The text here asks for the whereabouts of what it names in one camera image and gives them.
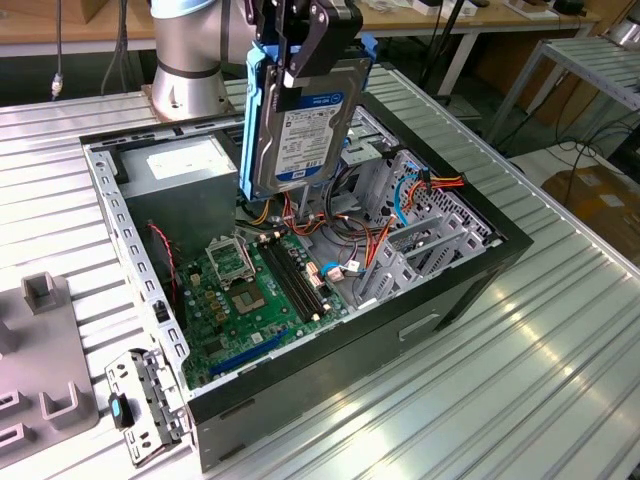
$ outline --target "connector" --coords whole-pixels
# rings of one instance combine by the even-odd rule
[[[62,77],[61,73],[56,73],[53,77],[53,81],[51,82],[51,100],[55,100],[60,95],[62,91]]]

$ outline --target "aluminum extrusion table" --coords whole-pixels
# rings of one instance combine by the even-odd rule
[[[564,70],[589,82],[627,108],[631,110],[640,108],[639,52],[629,52],[601,37],[543,40],[536,46],[496,112],[485,138],[487,142],[494,141],[522,90],[544,57],[556,62],[557,66],[529,106],[529,112],[544,100]]]
[[[241,108],[244,83],[228,87]],[[377,67],[369,90],[535,243],[460,321],[204,478],[624,478],[640,460],[640,273],[402,75]],[[136,471],[106,403],[104,366],[144,335],[77,138],[155,122],[147,98],[0,119],[0,288],[67,277],[101,411],[0,479],[203,478],[186,444]]]

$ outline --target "blue cable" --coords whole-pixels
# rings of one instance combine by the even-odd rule
[[[398,219],[402,222],[403,225],[408,225],[409,222],[407,221],[407,218],[402,213],[402,208],[400,208],[400,187],[402,187],[402,184],[407,180],[412,180],[412,179],[415,180],[417,178],[418,178],[418,175],[415,175],[415,174],[402,177],[398,182],[398,185],[396,185],[396,191],[393,194],[393,207],[395,208],[396,213],[398,214]]]

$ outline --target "gray plastic block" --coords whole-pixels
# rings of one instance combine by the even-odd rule
[[[59,293],[48,272],[22,279],[22,296],[34,315],[60,306]]]
[[[40,392],[42,418],[51,423],[56,430],[70,427],[91,413],[91,402],[88,400],[73,382],[69,382],[69,395],[66,398],[51,400],[46,392]]]
[[[9,330],[0,318],[0,358],[9,355],[18,346],[17,335]]]
[[[98,422],[64,277],[41,273],[0,292],[0,469]]]
[[[0,420],[29,407],[29,399],[19,391],[0,394]]]
[[[0,431],[0,456],[22,450],[35,440],[33,431],[23,423],[18,423]]]

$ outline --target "cardboard box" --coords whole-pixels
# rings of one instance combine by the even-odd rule
[[[108,0],[63,0],[62,21],[89,23]],[[56,0],[0,0],[0,10],[47,17],[55,20]]]
[[[548,9],[543,0],[508,0],[509,4],[525,13],[539,13]]]
[[[571,172],[549,178],[542,188],[564,201]],[[567,208],[612,247],[640,265],[640,187],[601,165],[575,172]]]

